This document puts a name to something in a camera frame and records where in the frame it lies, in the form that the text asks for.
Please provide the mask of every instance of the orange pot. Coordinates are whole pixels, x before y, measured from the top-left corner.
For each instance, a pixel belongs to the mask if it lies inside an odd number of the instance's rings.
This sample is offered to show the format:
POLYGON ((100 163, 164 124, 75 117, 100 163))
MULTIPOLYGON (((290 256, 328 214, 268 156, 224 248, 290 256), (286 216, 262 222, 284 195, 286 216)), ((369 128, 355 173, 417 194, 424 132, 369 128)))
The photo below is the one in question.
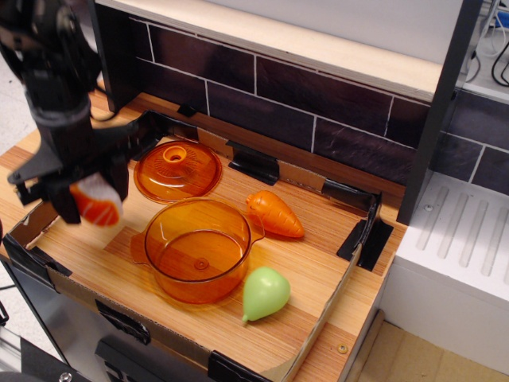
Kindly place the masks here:
POLYGON ((255 214, 194 197, 162 209, 142 233, 144 245, 131 242, 131 252, 136 263, 153 268, 157 283, 171 297, 210 303, 228 296, 243 280, 251 246, 264 235, 255 214))

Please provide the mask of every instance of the floor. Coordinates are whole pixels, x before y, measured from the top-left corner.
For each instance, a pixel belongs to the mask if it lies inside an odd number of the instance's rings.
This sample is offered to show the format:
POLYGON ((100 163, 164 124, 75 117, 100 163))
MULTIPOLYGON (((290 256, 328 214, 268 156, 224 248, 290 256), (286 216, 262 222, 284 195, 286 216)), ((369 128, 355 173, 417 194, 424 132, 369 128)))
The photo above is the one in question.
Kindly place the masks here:
POLYGON ((347 382, 509 382, 384 320, 373 326, 347 382))
MULTIPOLYGON (((29 113, 23 87, 3 59, 0 59, 0 115, 2 154, 36 128, 29 113)), ((11 285, 12 280, 1 267, 0 302, 10 316, 6 328, 58 357, 51 341, 19 291, 15 287, 3 289, 11 285)), ((357 373, 351 373, 348 382, 509 382, 508 376, 440 349, 384 320, 376 332, 371 332, 371 338, 372 341, 361 350, 364 355, 358 357, 362 358, 362 362, 356 362, 357 373)))

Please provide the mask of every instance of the screw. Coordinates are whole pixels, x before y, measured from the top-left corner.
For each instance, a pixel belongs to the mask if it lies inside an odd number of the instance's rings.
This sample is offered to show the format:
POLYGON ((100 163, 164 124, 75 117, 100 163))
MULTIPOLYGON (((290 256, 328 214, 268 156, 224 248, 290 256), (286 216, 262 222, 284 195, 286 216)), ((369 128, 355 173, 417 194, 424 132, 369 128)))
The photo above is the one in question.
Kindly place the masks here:
POLYGON ((72 374, 70 372, 63 372, 58 382, 71 382, 72 374))
POLYGON ((340 352, 340 354, 346 354, 348 353, 348 347, 346 345, 339 345, 337 347, 337 351, 340 352))

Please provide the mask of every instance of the wooden surface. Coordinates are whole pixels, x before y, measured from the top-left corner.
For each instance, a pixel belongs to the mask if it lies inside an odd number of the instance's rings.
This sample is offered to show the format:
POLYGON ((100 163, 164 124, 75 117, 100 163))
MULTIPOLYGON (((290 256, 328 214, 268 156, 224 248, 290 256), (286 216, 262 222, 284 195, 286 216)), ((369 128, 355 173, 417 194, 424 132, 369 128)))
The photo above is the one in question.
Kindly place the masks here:
MULTIPOLYGON (((140 108, 152 108, 146 107, 147 102, 143 99, 143 107, 140 107, 135 101, 122 111, 116 123, 136 118, 140 108)), ((96 115, 105 110, 101 99, 94 97, 93 104, 96 115)), ((38 148, 38 142, 36 132, 0 158, 0 218, 4 232, 8 232, 33 207, 21 207, 6 178, 38 148)), ((249 193, 268 188, 225 166, 220 183, 210 195, 244 209, 245 197, 249 193)), ((241 321, 241 287, 218 304, 188 306, 174 302, 162 292, 148 267, 132 263, 129 238, 142 232, 151 217, 163 207, 144 198, 136 189, 132 176, 130 195, 124 203, 125 214, 119 225, 105 229, 87 223, 68 226, 57 221, 37 241, 37 246, 71 269, 73 282, 206 349, 220 351, 256 372, 266 372, 290 361, 305 342, 347 269, 348 263, 335 256, 336 250, 360 219, 330 200, 294 185, 279 181, 271 189, 299 216, 306 234, 303 240, 267 235, 253 246, 250 270, 261 265, 278 269, 290 281, 292 295, 285 309, 248 325, 241 321)), ((337 380, 340 376, 404 233, 404 227, 394 222, 399 198, 387 194, 387 200, 392 202, 383 206, 383 216, 396 226, 393 235, 373 272, 360 268, 354 270, 337 308, 295 380, 337 380), (346 346, 348 351, 340 353, 340 345, 346 346)), ((3 247, 0 253, 7 259, 3 247)))
POLYGON ((360 44, 203 0, 98 0, 98 4, 300 64, 431 102, 441 64, 360 44))

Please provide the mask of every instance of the green pear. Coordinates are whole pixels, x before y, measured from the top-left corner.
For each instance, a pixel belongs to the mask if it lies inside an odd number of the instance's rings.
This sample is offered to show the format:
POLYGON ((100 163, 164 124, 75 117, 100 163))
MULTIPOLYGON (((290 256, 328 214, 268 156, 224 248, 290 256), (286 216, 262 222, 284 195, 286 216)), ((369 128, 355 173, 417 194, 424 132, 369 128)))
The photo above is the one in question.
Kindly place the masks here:
POLYGON ((289 282, 276 270, 260 267, 247 277, 244 285, 242 321, 256 321, 276 313, 289 299, 289 282))

